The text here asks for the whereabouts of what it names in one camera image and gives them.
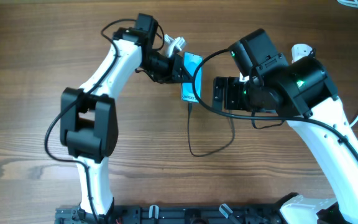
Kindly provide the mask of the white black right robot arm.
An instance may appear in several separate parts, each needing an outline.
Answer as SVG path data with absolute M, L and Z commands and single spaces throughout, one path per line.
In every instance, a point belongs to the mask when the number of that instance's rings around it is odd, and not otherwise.
M 358 140 L 338 90 L 313 52 L 288 63 L 263 29 L 228 48 L 241 76 L 214 80 L 217 110 L 273 112 L 302 138 L 334 192 L 290 195 L 278 206 L 287 223 L 358 223 Z

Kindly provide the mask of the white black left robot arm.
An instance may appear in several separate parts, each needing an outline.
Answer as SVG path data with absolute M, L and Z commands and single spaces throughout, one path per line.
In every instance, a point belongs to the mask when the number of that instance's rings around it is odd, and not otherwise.
M 184 37 L 170 37 L 158 21 L 140 13 L 134 26 L 112 35 L 101 31 L 110 43 L 102 64 L 79 88 L 66 88 L 61 109 L 45 133 L 44 149 L 55 161 L 76 164 L 82 199 L 79 219 L 86 223 L 110 223 L 114 196 L 110 191 L 108 160 L 119 135 L 116 100 L 133 73 L 144 72 L 153 82 L 191 82 L 184 58 Z

